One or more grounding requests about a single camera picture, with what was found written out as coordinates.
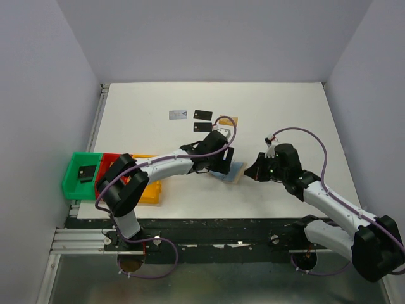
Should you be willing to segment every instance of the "small card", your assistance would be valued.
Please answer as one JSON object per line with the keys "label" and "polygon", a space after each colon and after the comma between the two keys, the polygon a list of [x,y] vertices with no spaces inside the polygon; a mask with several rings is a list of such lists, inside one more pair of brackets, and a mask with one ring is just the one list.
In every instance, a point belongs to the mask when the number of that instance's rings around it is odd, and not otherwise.
{"label": "small card", "polygon": [[213,118],[213,112],[196,110],[194,112],[194,119],[211,120]]}
{"label": "small card", "polygon": [[187,110],[169,111],[169,120],[187,119]]}
{"label": "small card", "polygon": [[211,122],[194,122],[194,132],[211,132],[213,124]]}
{"label": "small card", "polygon": [[91,165],[91,166],[80,166],[78,168],[77,179],[80,181],[81,184],[93,181],[93,177],[96,172],[96,167],[97,167],[96,165]]}
{"label": "small card", "polygon": [[[238,125],[238,118],[237,117],[230,116],[230,118],[232,118],[232,120],[235,122],[235,125]],[[227,118],[221,118],[218,123],[220,125],[233,125],[232,122]]]}

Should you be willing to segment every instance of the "white wall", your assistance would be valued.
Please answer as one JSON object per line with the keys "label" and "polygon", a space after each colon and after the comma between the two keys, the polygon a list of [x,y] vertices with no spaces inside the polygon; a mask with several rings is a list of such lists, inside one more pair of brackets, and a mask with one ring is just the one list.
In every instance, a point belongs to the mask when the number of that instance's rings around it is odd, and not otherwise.
{"label": "white wall", "polygon": [[325,81],[371,0],[58,0],[102,82]]}
{"label": "white wall", "polygon": [[371,4],[325,88],[360,202],[405,240],[404,1]]}
{"label": "white wall", "polygon": [[55,0],[0,5],[0,303],[35,303],[99,85]]}

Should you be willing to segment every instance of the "metal frame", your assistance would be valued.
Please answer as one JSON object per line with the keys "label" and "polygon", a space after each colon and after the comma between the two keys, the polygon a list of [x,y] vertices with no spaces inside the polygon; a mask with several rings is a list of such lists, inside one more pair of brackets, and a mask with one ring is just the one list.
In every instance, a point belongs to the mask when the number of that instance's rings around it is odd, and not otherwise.
{"label": "metal frame", "polygon": [[115,229],[57,229],[51,255],[143,255],[142,251],[105,251],[107,237]]}
{"label": "metal frame", "polygon": [[109,84],[101,84],[101,93],[99,99],[99,105],[97,107],[96,116],[94,117],[93,126],[90,133],[89,142],[87,143],[86,152],[94,151],[94,144],[96,143],[97,135],[99,133],[101,117],[103,117],[104,107],[108,97]]}
{"label": "metal frame", "polygon": [[56,278],[56,273],[58,272],[60,259],[61,255],[49,255],[44,278],[42,280],[42,284],[37,298],[37,304],[49,303],[49,300],[51,299],[53,285]]}
{"label": "metal frame", "polygon": [[72,205],[69,210],[69,217],[77,217],[80,205]]}

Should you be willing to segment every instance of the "black card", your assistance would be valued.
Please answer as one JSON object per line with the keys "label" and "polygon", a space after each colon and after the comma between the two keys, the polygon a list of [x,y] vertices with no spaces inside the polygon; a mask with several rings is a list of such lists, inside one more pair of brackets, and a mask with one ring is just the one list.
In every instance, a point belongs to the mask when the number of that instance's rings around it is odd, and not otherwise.
{"label": "black card", "polygon": [[78,168],[78,179],[81,184],[85,182],[92,182],[94,173],[96,172],[96,165],[93,166],[80,166]]}
{"label": "black card", "polygon": [[213,124],[211,122],[194,122],[194,132],[211,132]]}
{"label": "black card", "polygon": [[193,118],[201,120],[211,120],[213,118],[213,112],[196,110],[194,112]]}

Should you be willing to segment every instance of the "white table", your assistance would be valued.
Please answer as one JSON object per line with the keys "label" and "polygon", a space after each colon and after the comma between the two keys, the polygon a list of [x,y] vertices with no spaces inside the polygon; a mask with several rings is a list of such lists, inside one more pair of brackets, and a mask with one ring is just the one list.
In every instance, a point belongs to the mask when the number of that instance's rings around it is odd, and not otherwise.
{"label": "white table", "polygon": [[[146,82],[111,84],[94,146],[95,152],[160,155],[203,139],[193,132],[194,110],[239,118],[233,143],[234,160],[250,166],[264,138],[283,127],[304,127],[317,134],[328,149],[327,184],[359,206],[332,115],[320,83]],[[186,120],[169,120],[170,110],[187,110]],[[302,167],[320,174],[323,153],[309,135],[287,131],[280,141],[298,150]],[[220,182],[209,174],[190,174],[162,181],[160,206],[137,206],[139,218],[283,218],[324,216],[274,182],[242,177],[238,184]],[[107,218],[82,202],[80,219]]]}

